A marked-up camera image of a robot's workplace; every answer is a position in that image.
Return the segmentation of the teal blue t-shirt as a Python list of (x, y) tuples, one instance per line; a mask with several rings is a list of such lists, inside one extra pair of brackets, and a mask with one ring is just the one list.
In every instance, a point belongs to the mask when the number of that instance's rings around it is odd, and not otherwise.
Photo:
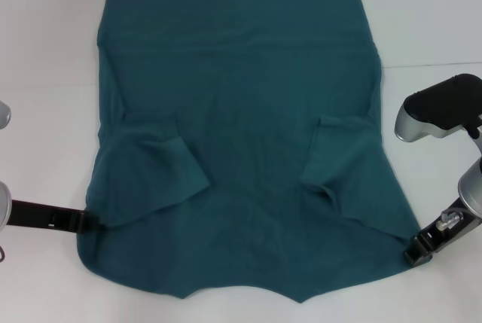
[(84, 266), (303, 302), (408, 269), (362, 0), (105, 0)]

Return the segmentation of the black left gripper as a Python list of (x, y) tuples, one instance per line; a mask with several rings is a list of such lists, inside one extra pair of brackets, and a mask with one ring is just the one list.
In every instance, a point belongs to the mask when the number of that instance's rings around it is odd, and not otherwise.
[(79, 234), (97, 230), (99, 219), (85, 210), (13, 200), (8, 225), (72, 231)]

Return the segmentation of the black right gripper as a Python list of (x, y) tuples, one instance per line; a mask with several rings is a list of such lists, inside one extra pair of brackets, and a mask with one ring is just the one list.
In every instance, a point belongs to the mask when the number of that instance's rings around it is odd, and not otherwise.
[(411, 267), (428, 263), (432, 255), (481, 225), (481, 217), (457, 198), (440, 216), (411, 240), (404, 258)]

